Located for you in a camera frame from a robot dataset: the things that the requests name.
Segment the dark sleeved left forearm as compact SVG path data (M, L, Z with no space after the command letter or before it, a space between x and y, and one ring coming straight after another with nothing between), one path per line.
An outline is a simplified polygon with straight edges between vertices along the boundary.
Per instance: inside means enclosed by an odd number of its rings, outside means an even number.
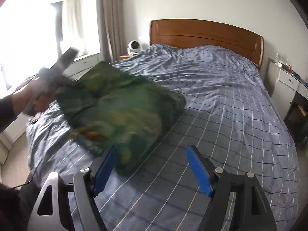
M8 95L0 101L0 133L2 133L17 117L13 96Z

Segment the person's left hand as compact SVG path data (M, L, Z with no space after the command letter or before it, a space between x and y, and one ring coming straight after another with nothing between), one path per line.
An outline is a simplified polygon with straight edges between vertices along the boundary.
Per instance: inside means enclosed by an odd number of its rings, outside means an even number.
M35 77L12 94L13 112L17 116L31 102L37 113L44 112L55 100L56 89L42 78Z

